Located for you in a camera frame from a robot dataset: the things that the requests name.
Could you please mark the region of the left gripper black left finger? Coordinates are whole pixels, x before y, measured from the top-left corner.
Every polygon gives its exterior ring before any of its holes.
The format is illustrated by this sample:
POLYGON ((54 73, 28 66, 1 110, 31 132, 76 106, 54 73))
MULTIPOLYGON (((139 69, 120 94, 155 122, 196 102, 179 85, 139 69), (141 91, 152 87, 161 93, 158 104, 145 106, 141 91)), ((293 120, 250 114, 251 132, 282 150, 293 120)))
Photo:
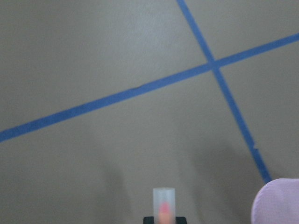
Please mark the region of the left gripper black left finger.
POLYGON ((154 224, 154 217, 144 217, 143 224, 154 224))

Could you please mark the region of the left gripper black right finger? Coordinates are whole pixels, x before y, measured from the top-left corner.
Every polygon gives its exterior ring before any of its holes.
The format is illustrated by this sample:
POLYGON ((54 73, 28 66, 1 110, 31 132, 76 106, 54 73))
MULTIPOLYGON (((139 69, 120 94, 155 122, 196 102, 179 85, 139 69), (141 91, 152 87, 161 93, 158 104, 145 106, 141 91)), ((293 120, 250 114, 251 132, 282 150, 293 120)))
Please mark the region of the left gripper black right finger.
POLYGON ((176 217, 175 222, 176 222, 176 224, 186 224, 186 218, 185 217, 176 217))

